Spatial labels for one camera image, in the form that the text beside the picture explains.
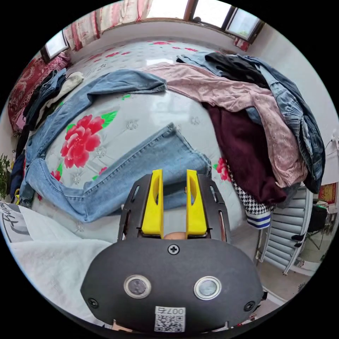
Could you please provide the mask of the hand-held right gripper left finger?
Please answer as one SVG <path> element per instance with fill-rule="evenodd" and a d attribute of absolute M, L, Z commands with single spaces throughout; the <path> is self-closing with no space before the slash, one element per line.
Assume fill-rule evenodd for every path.
<path fill-rule="evenodd" d="M 163 238 L 162 169 L 152 172 L 141 230 L 145 236 Z"/>

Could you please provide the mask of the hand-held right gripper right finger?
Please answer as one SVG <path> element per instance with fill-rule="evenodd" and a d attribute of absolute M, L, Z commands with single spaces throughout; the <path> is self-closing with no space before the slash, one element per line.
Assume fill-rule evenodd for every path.
<path fill-rule="evenodd" d="M 198 175 L 195 170 L 186 171 L 186 238 L 204 237 L 207 223 L 204 214 Z"/>

